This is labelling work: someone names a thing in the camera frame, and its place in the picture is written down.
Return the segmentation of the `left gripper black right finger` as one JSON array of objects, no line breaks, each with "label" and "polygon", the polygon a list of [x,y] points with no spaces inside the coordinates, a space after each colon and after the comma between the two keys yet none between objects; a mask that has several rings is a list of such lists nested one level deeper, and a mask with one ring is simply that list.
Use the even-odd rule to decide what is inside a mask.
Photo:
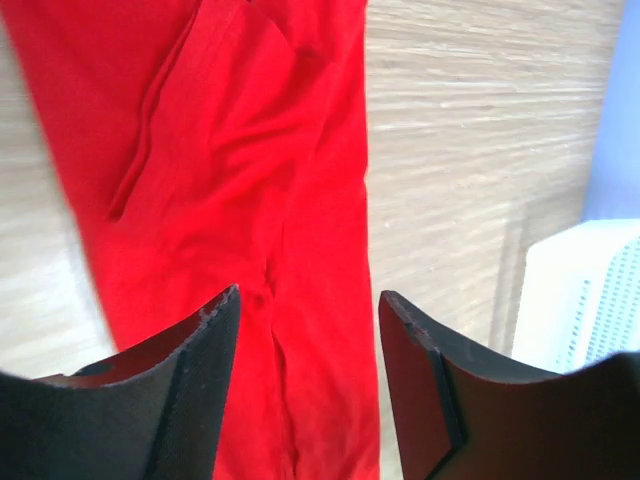
[{"label": "left gripper black right finger", "polygon": [[635,479],[639,357],[569,374],[538,369],[379,300],[384,363],[407,479]]}]

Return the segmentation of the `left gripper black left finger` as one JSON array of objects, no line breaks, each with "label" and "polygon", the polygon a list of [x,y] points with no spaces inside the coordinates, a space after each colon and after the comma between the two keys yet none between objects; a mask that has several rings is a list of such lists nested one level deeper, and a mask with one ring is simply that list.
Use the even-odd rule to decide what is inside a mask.
[{"label": "left gripper black left finger", "polygon": [[232,285],[73,375],[2,374],[2,478],[211,478],[240,313]]}]

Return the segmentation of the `red t shirt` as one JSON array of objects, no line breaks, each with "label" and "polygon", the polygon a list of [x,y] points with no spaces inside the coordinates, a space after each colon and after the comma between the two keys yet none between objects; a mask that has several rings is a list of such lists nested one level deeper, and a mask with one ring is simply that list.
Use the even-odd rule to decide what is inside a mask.
[{"label": "red t shirt", "polygon": [[376,479],[362,1],[5,1],[127,349],[229,285],[218,479]]}]

